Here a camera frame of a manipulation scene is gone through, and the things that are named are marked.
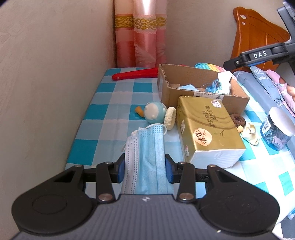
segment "curtain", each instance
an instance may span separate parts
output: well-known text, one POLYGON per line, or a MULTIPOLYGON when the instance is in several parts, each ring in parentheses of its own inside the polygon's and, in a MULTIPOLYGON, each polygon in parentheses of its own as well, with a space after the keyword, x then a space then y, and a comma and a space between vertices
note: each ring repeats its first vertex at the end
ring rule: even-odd
POLYGON ((115 0, 118 67, 157 67, 166 62, 167 0, 115 0))

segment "red plastic object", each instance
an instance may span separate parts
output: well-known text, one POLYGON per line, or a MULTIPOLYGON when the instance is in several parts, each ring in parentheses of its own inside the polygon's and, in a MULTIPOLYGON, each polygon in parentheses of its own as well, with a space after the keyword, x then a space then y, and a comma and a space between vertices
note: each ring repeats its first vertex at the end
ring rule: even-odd
POLYGON ((123 80, 123 79, 134 79, 134 78, 150 78, 150 77, 158 77, 158 68, 149 68, 136 70, 131 72, 122 72, 116 73, 112 76, 114 81, 123 80))

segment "wooden headboard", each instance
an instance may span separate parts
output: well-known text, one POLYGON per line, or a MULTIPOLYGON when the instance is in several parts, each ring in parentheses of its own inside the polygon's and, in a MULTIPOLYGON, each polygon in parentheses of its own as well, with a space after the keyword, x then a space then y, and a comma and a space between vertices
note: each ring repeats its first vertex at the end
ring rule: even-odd
MULTIPOLYGON (((252 9, 237 7, 234 9, 234 17, 237 22, 237 33, 231 58, 254 48, 282 43, 290 39, 286 30, 269 22, 252 9)), ((257 65, 257 67, 265 71, 268 69, 275 71, 278 64, 273 65, 272 61, 268 61, 257 65)), ((250 71, 248 67, 237 70, 250 71)))

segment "clear container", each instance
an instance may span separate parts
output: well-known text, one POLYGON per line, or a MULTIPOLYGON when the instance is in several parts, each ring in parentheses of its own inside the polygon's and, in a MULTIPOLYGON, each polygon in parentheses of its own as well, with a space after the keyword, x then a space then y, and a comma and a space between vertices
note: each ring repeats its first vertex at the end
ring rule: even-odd
POLYGON ((281 150, 295 133, 295 125, 280 108, 272 107, 260 127, 261 136, 274 150, 281 150))

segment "beige wall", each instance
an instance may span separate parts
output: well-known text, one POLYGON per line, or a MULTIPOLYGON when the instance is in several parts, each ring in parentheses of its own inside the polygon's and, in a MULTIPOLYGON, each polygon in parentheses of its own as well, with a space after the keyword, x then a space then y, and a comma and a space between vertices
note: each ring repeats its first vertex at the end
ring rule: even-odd
POLYGON ((0 239, 22 192, 62 171, 105 70, 113 0, 8 0, 0 8, 0 239))
POLYGON ((236 33, 233 9, 241 6, 259 12, 284 26, 276 9, 282 0, 168 0, 167 62, 194 66, 205 62, 223 66, 230 59, 236 33))

